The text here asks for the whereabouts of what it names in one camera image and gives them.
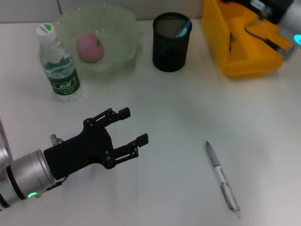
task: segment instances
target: wall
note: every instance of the wall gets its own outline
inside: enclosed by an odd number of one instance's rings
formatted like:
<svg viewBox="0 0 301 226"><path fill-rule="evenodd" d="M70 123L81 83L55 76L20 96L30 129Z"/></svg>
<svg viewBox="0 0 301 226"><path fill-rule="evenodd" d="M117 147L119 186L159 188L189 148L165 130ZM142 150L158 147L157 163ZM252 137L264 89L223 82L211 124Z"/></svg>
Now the wall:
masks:
<svg viewBox="0 0 301 226"><path fill-rule="evenodd" d="M180 12L189 18L201 16L203 0L59 0L62 11L85 3L119 4L139 20L154 19L161 13ZM54 21L59 8L56 0L0 0L0 23Z"/></svg>

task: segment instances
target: white bottle cap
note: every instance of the white bottle cap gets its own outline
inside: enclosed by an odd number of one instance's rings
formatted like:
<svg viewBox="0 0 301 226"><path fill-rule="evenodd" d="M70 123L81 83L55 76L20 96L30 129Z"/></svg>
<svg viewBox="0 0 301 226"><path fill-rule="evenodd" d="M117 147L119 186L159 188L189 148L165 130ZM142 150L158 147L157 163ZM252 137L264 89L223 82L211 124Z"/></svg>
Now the white bottle cap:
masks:
<svg viewBox="0 0 301 226"><path fill-rule="evenodd" d="M41 44L51 43L56 38L55 28L52 24L44 23L40 24L36 29L39 42Z"/></svg>

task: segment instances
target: white table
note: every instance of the white table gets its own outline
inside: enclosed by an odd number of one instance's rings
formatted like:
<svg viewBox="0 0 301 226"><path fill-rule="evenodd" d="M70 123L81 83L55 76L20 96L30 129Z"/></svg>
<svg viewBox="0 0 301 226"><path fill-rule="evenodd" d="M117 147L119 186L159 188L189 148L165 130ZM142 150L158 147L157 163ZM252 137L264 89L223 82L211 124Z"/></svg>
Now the white table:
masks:
<svg viewBox="0 0 301 226"><path fill-rule="evenodd" d="M14 158L68 139L82 121L112 107L132 117L108 127L115 147L147 132L138 159L89 166L39 199L0 213L4 226L283 226L300 224L300 52L270 77L221 75L199 20L187 63L175 73L152 64L152 21L136 66L80 75L77 102L53 100L38 61L37 24L0 24L0 117ZM228 210L206 158L209 140L241 207Z"/></svg>

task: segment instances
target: pen clip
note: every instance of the pen clip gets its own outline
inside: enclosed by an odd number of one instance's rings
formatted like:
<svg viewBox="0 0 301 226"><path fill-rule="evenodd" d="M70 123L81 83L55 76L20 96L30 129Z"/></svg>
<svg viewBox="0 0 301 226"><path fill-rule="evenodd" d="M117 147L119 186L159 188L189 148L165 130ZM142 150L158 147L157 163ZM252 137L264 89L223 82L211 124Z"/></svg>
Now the pen clip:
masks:
<svg viewBox="0 0 301 226"><path fill-rule="evenodd" d="M228 197L227 197L227 195L226 195L226 190L225 190L225 188L224 188L223 185L221 186L221 189L222 189L222 194L223 194L224 197L225 197L225 200L226 200L226 203L227 203L228 208L229 208L230 210L234 210L233 206L232 206L231 203L230 203L230 200L228 199Z"/></svg>

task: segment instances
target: black mesh pen holder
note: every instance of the black mesh pen holder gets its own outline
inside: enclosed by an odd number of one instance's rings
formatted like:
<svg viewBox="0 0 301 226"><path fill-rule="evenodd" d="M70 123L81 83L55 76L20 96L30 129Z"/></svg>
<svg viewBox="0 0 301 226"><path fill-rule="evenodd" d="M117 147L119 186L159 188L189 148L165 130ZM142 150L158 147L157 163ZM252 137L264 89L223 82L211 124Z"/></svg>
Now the black mesh pen holder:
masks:
<svg viewBox="0 0 301 226"><path fill-rule="evenodd" d="M163 13L154 20L152 61L159 70L175 72L185 65L192 30L192 24L189 21L188 17L183 14L172 12ZM190 26L187 32L176 38L188 24Z"/></svg>

